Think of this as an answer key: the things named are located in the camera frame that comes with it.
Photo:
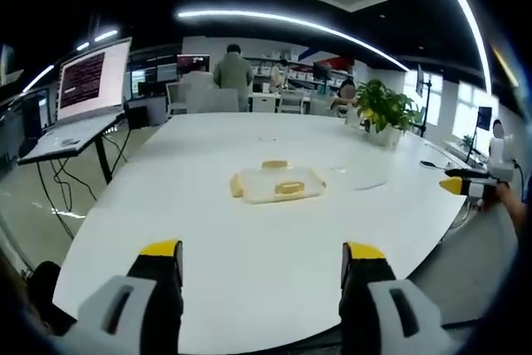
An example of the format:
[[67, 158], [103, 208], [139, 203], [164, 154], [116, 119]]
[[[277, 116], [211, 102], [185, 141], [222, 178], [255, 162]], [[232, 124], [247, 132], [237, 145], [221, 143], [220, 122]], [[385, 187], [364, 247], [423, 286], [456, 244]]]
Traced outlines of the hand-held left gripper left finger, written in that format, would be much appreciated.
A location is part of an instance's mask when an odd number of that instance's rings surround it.
[[176, 354], [184, 311], [183, 244], [144, 247], [124, 276], [102, 284], [56, 340], [61, 354]]

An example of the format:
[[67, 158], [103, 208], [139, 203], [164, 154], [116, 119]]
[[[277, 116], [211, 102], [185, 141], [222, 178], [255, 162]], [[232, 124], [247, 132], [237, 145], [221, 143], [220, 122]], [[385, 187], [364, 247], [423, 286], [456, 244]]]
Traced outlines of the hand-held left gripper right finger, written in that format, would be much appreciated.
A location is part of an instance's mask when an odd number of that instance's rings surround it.
[[453, 354], [440, 309], [410, 280], [397, 279], [384, 253], [342, 245], [340, 332], [343, 354]]

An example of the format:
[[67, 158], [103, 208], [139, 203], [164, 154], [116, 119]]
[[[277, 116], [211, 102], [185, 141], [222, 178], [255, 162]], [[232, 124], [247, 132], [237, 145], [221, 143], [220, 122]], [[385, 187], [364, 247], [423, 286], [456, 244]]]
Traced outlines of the person's right hand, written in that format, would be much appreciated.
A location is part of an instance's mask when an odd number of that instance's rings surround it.
[[515, 195], [515, 192], [506, 183], [488, 186], [488, 189], [490, 189], [490, 192], [480, 203], [481, 211], [488, 211], [497, 204], [503, 205], [509, 213], [520, 207], [520, 198]]

